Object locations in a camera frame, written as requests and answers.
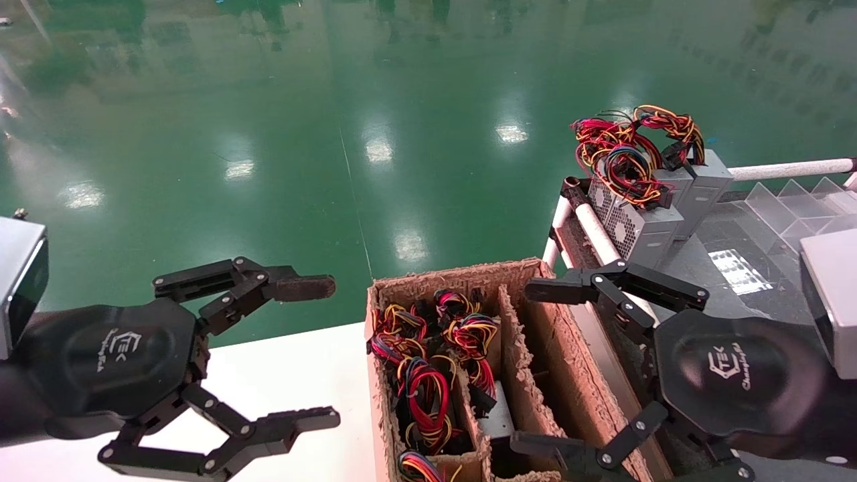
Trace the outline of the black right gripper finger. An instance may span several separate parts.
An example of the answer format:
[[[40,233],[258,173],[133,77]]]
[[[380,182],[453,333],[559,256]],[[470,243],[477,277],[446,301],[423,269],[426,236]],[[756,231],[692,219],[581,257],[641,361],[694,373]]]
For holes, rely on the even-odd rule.
[[[596,304],[606,298],[625,336],[634,342],[651,342],[655,318],[631,296],[679,313],[705,308],[709,293],[679,278],[646,266],[615,260],[600,268],[571,268],[561,278],[531,278],[524,287],[527,299],[549,304]]]
[[[660,402],[649,403],[631,419],[605,447],[598,449],[579,439],[536,435],[514,431],[510,449],[514,452],[551,459],[558,463],[564,479],[570,481],[635,481],[624,468],[624,461],[644,442],[670,421],[671,412]],[[673,481],[754,481],[755,473],[741,458],[722,443],[705,447],[714,466],[702,472],[688,473]]]

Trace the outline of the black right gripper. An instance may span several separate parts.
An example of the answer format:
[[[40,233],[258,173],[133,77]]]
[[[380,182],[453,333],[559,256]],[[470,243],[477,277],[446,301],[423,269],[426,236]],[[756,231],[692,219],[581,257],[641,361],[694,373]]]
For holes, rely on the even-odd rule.
[[[653,338],[662,399],[710,436],[796,435],[832,378],[807,325],[688,309]]]

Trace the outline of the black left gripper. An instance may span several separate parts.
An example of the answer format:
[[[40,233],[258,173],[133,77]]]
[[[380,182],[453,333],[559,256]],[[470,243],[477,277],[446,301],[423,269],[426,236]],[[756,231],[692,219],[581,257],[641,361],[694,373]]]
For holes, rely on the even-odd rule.
[[[256,459],[288,454],[303,433],[339,426],[330,406],[248,420],[198,383],[209,357],[195,315],[171,299],[37,313],[19,341],[19,437],[74,441],[120,430],[98,455],[114,472],[230,481]],[[187,408],[226,441],[208,453],[140,445]]]

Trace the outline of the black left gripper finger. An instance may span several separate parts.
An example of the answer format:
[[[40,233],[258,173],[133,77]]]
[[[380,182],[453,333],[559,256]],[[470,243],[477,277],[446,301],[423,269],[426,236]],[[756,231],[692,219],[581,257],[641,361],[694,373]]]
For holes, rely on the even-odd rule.
[[[199,310],[197,323],[205,335],[221,335],[270,300],[331,298],[336,283],[329,274],[302,276],[292,266],[261,266],[241,256],[159,275],[153,289],[157,299],[178,304],[214,297]]]

